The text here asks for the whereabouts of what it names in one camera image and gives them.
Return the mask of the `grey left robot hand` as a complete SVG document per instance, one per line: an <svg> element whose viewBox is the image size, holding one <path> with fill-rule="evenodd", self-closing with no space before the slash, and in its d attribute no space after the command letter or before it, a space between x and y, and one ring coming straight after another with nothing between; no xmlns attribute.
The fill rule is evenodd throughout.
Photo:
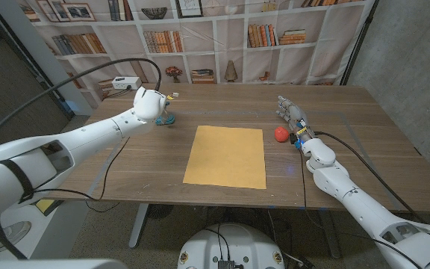
<svg viewBox="0 0 430 269"><path fill-rule="evenodd" d="M160 121L163 124L170 124L171 122L175 121L175 116L170 112L168 112L169 105L170 105L170 101L166 101L162 114L160 115Z"/></svg>

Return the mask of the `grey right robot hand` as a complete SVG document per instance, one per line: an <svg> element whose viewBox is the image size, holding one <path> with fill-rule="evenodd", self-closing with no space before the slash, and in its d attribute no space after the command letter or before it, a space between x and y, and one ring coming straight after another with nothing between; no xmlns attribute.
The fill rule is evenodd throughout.
<svg viewBox="0 0 430 269"><path fill-rule="evenodd" d="M289 129L295 134L299 145L316 137L308 125L306 113L298 105L283 96L278 96L278 107L277 115L288 123Z"/></svg>

